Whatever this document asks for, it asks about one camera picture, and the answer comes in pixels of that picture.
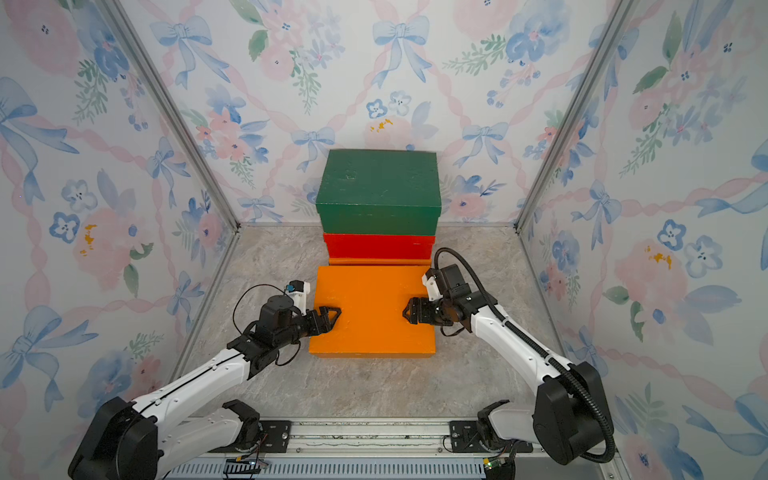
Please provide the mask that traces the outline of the red shoebox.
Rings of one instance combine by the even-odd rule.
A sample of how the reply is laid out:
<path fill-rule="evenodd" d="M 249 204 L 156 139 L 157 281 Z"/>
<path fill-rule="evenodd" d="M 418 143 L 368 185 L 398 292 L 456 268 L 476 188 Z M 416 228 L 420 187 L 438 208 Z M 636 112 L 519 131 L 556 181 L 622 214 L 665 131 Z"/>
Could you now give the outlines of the red shoebox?
<path fill-rule="evenodd" d="M 434 236 L 324 234 L 331 259 L 427 260 L 435 244 Z"/>

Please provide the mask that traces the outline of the green shoebox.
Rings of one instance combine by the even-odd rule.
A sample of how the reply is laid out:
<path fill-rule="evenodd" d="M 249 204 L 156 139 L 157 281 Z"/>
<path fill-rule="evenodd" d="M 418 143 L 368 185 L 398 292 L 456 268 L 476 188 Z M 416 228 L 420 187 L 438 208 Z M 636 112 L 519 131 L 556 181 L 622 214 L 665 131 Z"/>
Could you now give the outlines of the green shoebox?
<path fill-rule="evenodd" d="M 442 212 L 437 155 L 332 150 L 316 209 L 326 234 L 433 236 Z"/>

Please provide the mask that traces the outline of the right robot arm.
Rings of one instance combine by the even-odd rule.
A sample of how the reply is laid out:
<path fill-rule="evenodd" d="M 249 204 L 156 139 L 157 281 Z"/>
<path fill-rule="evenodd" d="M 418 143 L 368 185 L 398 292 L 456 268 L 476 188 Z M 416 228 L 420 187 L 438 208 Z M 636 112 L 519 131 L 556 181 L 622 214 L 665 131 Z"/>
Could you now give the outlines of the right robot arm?
<path fill-rule="evenodd" d="M 534 394 L 530 406 L 497 401 L 477 415 L 481 445 L 502 452 L 537 444 L 556 463 L 577 458 L 611 462 L 617 452 L 614 424 L 601 376 L 590 363 L 574 363 L 537 340 L 485 289 L 471 288 L 456 265 L 431 268 L 422 277 L 426 296 L 403 311 L 413 325 L 455 323 L 490 345 Z"/>

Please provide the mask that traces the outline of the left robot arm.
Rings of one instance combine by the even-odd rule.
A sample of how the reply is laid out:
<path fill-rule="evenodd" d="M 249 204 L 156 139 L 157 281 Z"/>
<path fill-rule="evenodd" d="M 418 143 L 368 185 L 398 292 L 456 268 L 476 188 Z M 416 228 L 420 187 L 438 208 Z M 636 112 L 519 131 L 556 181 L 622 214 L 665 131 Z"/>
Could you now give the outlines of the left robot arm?
<path fill-rule="evenodd" d="M 95 413 L 68 467 L 72 479 L 160 479 L 212 450 L 257 450 L 267 435 L 259 413 L 230 400 L 192 415 L 227 390 L 277 364 L 282 348 L 332 331 L 338 307 L 299 307 L 299 293 L 276 295 L 258 320 L 210 360 L 133 400 L 115 397 Z"/>

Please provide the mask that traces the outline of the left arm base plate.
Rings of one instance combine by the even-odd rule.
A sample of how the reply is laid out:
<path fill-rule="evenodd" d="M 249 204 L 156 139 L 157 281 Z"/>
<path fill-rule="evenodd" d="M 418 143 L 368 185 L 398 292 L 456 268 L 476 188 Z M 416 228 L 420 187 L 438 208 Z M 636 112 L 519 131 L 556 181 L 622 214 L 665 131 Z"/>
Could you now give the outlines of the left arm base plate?
<path fill-rule="evenodd" d="M 260 420 L 241 429 L 235 441 L 215 448 L 211 453 L 285 453 L 288 449 L 292 422 L 289 420 Z"/>

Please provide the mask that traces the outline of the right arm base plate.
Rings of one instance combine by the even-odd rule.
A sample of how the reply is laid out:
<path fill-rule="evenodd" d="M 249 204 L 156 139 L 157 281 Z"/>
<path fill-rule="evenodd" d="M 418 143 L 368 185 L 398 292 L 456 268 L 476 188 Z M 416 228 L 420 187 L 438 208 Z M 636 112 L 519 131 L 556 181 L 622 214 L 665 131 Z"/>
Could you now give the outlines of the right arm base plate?
<path fill-rule="evenodd" d="M 502 439 L 481 420 L 452 420 L 448 422 L 448 439 L 453 453 L 483 453 L 498 455 L 508 451 L 519 439 Z"/>

